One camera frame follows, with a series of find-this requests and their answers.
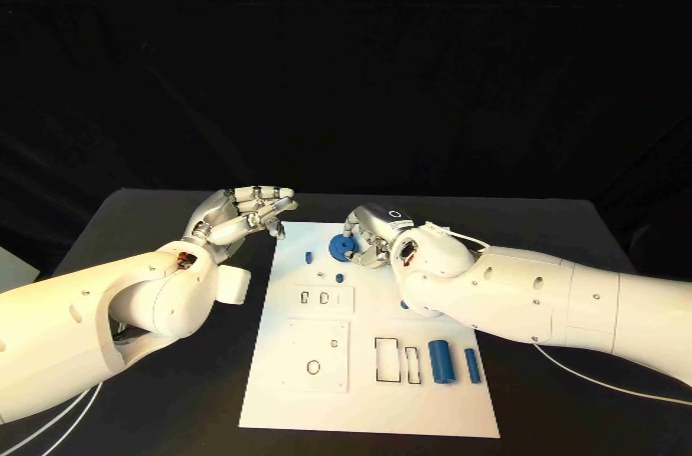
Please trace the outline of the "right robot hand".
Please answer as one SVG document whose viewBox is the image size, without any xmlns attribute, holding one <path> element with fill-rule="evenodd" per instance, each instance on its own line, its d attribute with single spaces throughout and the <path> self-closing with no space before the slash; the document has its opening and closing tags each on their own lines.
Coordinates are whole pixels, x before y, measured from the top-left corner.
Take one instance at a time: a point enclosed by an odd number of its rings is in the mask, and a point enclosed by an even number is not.
<svg viewBox="0 0 692 456">
<path fill-rule="evenodd" d="M 414 221 L 404 211 L 376 203 L 358 206 L 346 218 L 342 236 L 350 238 L 358 233 L 365 248 L 346 250 L 346 260 L 369 269 L 388 265 L 394 244 L 412 227 Z"/>
</svg>

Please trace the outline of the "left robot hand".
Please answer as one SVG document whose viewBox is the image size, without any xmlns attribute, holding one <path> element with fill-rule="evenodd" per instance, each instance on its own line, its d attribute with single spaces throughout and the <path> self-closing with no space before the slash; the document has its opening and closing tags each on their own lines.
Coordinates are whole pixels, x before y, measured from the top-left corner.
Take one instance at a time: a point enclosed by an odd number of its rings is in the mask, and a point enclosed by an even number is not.
<svg viewBox="0 0 692 456">
<path fill-rule="evenodd" d="M 221 264 L 238 251 L 245 238 L 267 231 L 285 237 L 280 214 L 297 208 L 294 191 L 277 186 L 247 186 L 216 191 L 189 218 L 182 240 L 208 250 Z"/>
</svg>

